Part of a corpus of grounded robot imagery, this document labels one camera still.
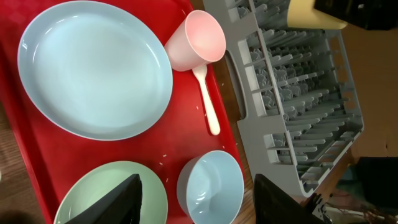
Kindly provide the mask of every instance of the light blue plate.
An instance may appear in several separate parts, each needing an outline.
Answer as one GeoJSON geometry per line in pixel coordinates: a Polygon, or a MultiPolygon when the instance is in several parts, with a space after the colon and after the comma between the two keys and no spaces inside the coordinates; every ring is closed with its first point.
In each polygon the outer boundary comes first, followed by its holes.
{"type": "Polygon", "coordinates": [[[155,34],[120,8],[71,1],[38,15],[18,50],[22,84],[61,128],[90,139],[140,134],[165,111],[172,69],[155,34]]]}

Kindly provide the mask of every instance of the yellow object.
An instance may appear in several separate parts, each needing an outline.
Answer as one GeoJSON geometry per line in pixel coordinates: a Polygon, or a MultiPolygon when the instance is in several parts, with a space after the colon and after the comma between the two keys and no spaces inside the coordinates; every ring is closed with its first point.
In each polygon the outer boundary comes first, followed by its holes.
{"type": "Polygon", "coordinates": [[[313,8],[315,0],[290,0],[287,26],[309,29],[342,29],[347,22],[313,8]]]}

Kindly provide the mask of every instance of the green plate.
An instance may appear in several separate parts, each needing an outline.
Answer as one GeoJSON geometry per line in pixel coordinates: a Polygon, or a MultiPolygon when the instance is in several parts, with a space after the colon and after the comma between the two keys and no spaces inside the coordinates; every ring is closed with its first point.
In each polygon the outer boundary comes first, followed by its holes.
{"type": "Polygon", "coordinates": [[[54,224],[64,224],[76,217],[131,174],[139,174],[142,181],[140,223],[166,223],[167,195],[162,181],[144,165],[119,161],[97,167],[75,183],[63,198],[55,215],[54,224]]]}

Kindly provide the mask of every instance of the black object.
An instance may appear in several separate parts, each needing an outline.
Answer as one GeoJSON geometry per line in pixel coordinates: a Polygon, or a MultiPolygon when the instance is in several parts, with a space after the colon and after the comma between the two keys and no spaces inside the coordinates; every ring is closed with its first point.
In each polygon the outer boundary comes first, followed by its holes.
{"type": "Polygon", "coordinates": [[[398,157],[361,157],[355,170],[368,202],[398,210],[398,157]]]}
{"type": "Polygon", "coordinates": [[[142,183],[133,174],[66,224],[139,224],[142,183]]]}
{"type": "Polygon", "coordinates": [[[253,200],[257,224],[324,223],[262,174],[254,178],[253,200]]]}
{"type": "Polygon", "coordinates": [[[35,220],[28,213],[22,211],[8,210],[0,213],[1,224],[36,224],[35,220]]]}
{"type": "Polygon", "coordinates": [[[314,8],[367,30],[397,27],[397,0],[316,0],[314,8]]]}

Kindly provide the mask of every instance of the plate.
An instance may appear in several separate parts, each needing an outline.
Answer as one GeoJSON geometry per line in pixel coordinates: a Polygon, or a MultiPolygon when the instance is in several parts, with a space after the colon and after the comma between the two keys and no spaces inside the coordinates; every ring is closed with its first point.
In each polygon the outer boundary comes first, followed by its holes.
{"type": "Polygon", "coordinates": [[[33,104],[61,128],[90,139],[144,132],[165,111],[172,69],[155,34],[109,4],[72,1],[39,14],[18,50],[33,104]]]}
{"type": "Polygon", "coordinates": [[[142,182],[140,223],[166,223],[167,196],[162,181],[144,165],[118,161],[93,169],[75,183],[63,198],[54,224],[64,224],[76,217],[132,174],[139,174],[142,182]]]}

